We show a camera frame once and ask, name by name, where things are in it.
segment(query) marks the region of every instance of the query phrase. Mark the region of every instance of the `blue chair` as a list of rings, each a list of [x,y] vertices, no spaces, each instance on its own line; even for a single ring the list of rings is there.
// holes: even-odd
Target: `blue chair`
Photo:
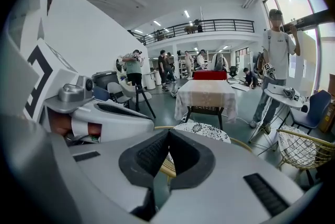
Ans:
[[[99,86],[93,87],[93,96],[95,99],[99,99],[102,101],[109,100],[109,92]]]
[[[331,101],[331,95],[326,92],[325,90],[321,90],[316,94],[312,95],[309,99],[309,111],[304,113],[300,110],[296,109],[289,109],[289,113],[287,114],[286,118],[282,122],[281,126],[287,119],[288,115],[291,114],[293,119],[293,125],[298,125],[297,128],[300,126],[309,129],[307,134],[311,132],[312,129],[316,128],[319,123],[321,122],[323,116],[326,113],[327,107],[329,106]]]

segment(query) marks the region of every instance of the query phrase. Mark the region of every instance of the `wicker chair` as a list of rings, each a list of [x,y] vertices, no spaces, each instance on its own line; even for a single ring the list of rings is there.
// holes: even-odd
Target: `wicker chair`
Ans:
[[[321,139],[310,137],[300,129],[291,126],[283,126],[277,129],[279,132],[278,146],[282,160],[277,168],[281,170],[284,163],[288,163],[299,169],[296,180],[302,171],[306,171],[309,183],[312,178],[309,169],[317,168],[332,159],[335,153],[335,145]]]
[[[174,128],[174,126],[156,126],[155,129],[165,129],[165,128]],[[230,138],[231,142],[235,142],[236,144],[238,144],[239,146],[247,149],[248,151],[250,151],[252,153],[252,150],[250,147],[248,147],[246,144],[244,144],[243,142],[235,139],[235,138]],[[170,179],[170,177],[175,178],[176,177],[176,170],[174,167],[174,163],[171,162],[168,158],[166,158],[160,168],[160,171],[164,174],[166,174]]]

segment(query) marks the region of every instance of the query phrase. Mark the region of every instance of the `person standing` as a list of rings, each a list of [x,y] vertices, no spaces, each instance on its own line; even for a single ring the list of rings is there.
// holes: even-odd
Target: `person standing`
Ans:
[[[201,49],[199,54],[198,54],[198,57],[197,57],[198,65],[200,65],[199,70],[204,70],[204,68],[205,68],[204,56],[205,56],[205,50]]]
[[[162,79],[162,89],[164,91],[168,91],[166,85],[165,85],[165,80],[166,80],[166,73],[165,73],[165,50],[161,50],[160,56],[158,57],[158,70],[159,70],[159,75]]]
[[[192,62],[193,62],[192,56],[188,54],[188,51],[185,51],[185,65],[187,69],[188,80],[192,79]]]
[[[136,49],[132,54],[127,54],[122,58],[122,61],[126,63],[128,81],[131,82],[132,85],[142,86],[141,67],[143,66],[145,58],[141,58],[141,53],[140,50]]]
[[[251,128],[255,128],[257,123],[261,121],[263,109],[269,98],[269,96],[264,93],[267,85],[269,83],[275,85],[285,85],[289,64],[288,54],[297,54],[298,56],[300,55],[300,44],[297,36],[297,28],[294,25],[290,26],[291,33],[296,43],[296,45],[294,45],[288,34],[280,30],[280,26],[283,21],[282,12],[277,9],[271,9],[269,12],[269,19],[272,28],[271,30],[265,31],[263,34],[263,55],[265,60],[264,67],[267,68],[267,70],[263,81],[263,93],[253,119],[250,122]],[[264,117],[262,127],[267,134],[270,134],[271,132],[270,122],[276,112],[276,108],[279,105],[280,103],[278,101],[272,99],[271,105]]]
[[[172,81],[172,83],[176,83],[176,79],[173,75],[173,71],[172,71],[172,68],[171,68],[171,63],[172,61],[170,60],[170,57],[171,57],[171,53],[167,53],[167,56],[165,57],[165,61],[166,61],[166,64],[165,64],[165,75],[166,75],[166,78],[168,78],[168,75],[170,74],[170,79]]]
[[[255,89],[258,83],[256,75],[249,71],[248,68],[244,68],[243,72],[245,73],[245,83],[249,88]]]

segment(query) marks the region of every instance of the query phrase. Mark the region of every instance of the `cap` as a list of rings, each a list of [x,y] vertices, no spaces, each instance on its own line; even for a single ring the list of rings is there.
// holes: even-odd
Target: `cap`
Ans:
[[[269,18],[282,18],[282,11],[278,10],[278,9],[271,9],[269,11]]]

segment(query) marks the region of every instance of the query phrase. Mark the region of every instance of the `red cushion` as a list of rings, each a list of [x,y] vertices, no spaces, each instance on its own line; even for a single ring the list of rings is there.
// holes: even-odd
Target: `red cushion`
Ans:
[[[194,80],[226,80],[227,72],[225,71],[196,71]]]

